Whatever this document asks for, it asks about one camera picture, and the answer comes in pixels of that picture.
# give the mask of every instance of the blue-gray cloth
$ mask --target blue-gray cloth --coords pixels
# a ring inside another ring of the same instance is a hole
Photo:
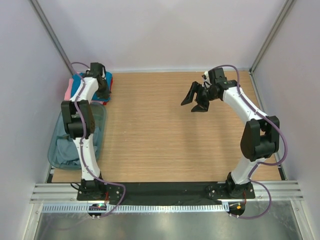
[[[76,145],[72,138],[70,138],[70,136],[66,133],[62,117],[59,118],[58,121],[56,160],[59,164],[63,165],[80,165],[80,159]],[[93,147],[95,153],[98,150],[97,144],[100,134],[101,131],[99,127],[96,126],[93,133]]]

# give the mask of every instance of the wood grain surface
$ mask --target wood grain surface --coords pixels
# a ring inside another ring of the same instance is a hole
[[[236,79],[233,71],[225,72]],[[98,160],[111,182],[224,181],[241,157],[244,124],[226,103],[211,101],[208,112],[180,106],[201,72],[118,73]],[[248,72],[240,84],[255,103]],[[277,167],[260,166],[255,180],[280,180]],[[80,182],[81,171],[55,169],[52,182]]]

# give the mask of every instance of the wooden table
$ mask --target wooden table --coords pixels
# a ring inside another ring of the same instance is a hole
[[[225,72],[236,79],[233,71]],[[201,72],[117,73],[98,160],[111,182],[224,181],[240,157],[244,124],[226,103],[208,112],[180,106]],[[257,99],[248,72],[240,72],[246,95]],[[253,179],[280,180],[277,167],[260,166]],[[81,171],[55,169],[52,182],[80,182]]]

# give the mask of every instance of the wall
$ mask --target wall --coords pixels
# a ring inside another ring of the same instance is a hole
[[[288,141],[287,178],[298,180],[314,223],[320,222],[319,10],[318,0],[296,1],[255,71],[264,106],[280,118]]]
[[[72,61],[114,71],[249,68],[285,0],[39,0]]]
[[[23,238],[69,72],[27,0],[0,7],[0,239]]]

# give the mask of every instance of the robotic arm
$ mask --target robotic arm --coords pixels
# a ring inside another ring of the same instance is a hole
[[[98,62],[91,63],[90,69],[82,75],[84,81],[81,81],[74,96],[69,101],[63,101],[61,103],[64,130],[72,138],[81,163],[82,176],[77,197],[78,200],[91,199],[92,197],[98,198],[99,195],[103,195],[106,192],[104,183],[95,179],[87,170],[88,168],[94,176],[102,179],[93,145],[93,135],[96,125],[90,102],[95,93],[98,98],[107,99],[110,96],[111,92],[106,82],[105,72],[105,66],[102,64]],[[85,121],[86,135],[84,138],[84,126],[77,113],[75,102],[77,102]]]
[[[222,68],[213,68],[202,75],[204,83],[194,81],[181,105],[195,101],[197,105],[191,112],[207,112],[209,101],[220,99],[227,103],[245,124],[240,142],[242,157],[237,167],[228,174],[226,179],[227,193],[231,198],[239,198],[249,188],[248,175],[257,162],[264,162],[279,149],[279,133],[264,119],[267,117],[277,127],[279,119],[276,116],[267,116],[259,110],[244,94],[242,88],[237,88],[236,80],[227,80]],[[242,100],[242,95],[252,105],[252,109]]]

